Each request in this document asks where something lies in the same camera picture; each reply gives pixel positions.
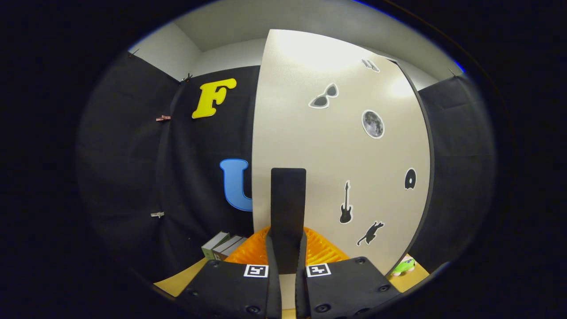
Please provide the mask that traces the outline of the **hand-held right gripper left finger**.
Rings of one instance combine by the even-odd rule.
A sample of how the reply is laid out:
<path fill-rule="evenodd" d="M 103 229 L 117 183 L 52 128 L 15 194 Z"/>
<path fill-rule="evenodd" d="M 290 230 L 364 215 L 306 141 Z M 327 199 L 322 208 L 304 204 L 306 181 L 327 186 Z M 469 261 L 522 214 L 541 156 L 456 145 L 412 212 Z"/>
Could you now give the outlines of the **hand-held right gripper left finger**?
<path fill-rule="evenodd" d="M 175 303 L 191 319 L 280 319 L 280 280 L 269 227 L 224 261 L 210 260 Z"/>

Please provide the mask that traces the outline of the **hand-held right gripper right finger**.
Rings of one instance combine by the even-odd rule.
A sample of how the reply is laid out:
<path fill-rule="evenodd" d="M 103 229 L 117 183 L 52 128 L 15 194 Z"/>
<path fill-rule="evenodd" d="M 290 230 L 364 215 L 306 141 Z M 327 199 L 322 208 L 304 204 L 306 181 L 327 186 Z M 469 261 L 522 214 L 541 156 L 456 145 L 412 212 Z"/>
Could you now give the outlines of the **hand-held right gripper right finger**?
<path fill-rule="evenodd" d="M 304 228 L 295 284 L 298 319 L 369 319 L 400 299 L 401 292 L 369 259 L 348 258 Z"/>

